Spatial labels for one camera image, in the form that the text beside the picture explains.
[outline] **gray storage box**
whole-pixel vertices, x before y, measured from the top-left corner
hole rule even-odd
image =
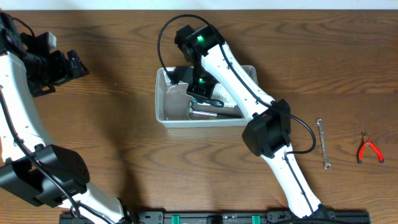
[[[256,69],[251,65],[243,65],[248,75],[257,81]],[[178,85],[171,85],[170,79],[163,68],[158,69],[155,89],[155,110],[156,119],[166,128],[191,128],[191,127],[216,127],[216,126],[245,126],[244,118],[235,119],[190,119],[188,115],[188,104],[192,97],[187,95],[188,84],[180,82]],[[228,113],[241,115],[237,108],[215,108],[210,105],[196,105],[195,109],[214,113]]]

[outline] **wooden tabletop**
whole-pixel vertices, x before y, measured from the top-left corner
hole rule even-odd
[[[50,30],[58,49],[74,49],[91,74],[35,99],[57,145],[78,152],[91,180],[131,209],[167,211],[287,208],[269,166],[241,139],[244,127],[166,129],[155,118],[156,42],[182,11],[9,12],[36,34]],[[332,168],[323,168],[318,141],[297,156],[322,204],[367,210],[372,223],[398,220],[398,20],[396,11],[192,11],[214,24],[241,65],[253,65],[259,86],[315,131],[324,120]],[[164,33],[167,66],[186,65]],[[28,32],[21,26],[20,31]],[[370,148],[356,162],[361,131]],[[294,150],[310,147],[292,122]],[[0,190],[1,223],[57,223],[61,208],[33,207]]]

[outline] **pliers jaw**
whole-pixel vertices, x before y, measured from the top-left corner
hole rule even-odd
[[[356,154],[356,159],[359,164],[362,164],[362,158],[363,158],[363,152],[365,150],[366,145],[369,145],[371,149],[376,153],[377,158],[379,159],[380,163],[384,163],[384,158],[383,154],[381,151],[372,143],[372,141],[369,139],[369,135],[367,132],[362,132],[362,143],[359,146],[358,152]]]

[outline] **white wall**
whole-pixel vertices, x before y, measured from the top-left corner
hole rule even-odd
[[[398,9],[398,0],[0,0],[3,10]]]

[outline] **wrench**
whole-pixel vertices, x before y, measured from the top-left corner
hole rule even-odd
[[[318,125],[318,128],[319,128],[319,135],[321,136],[323,165],[325,166],[325,169],[330,169],[331,165],[330,165],[329,160],[328,160],[328,154],[326,153],[325,137],[323,136],[322,119],[320,119],[320,118],[317,119],[317,125]]]

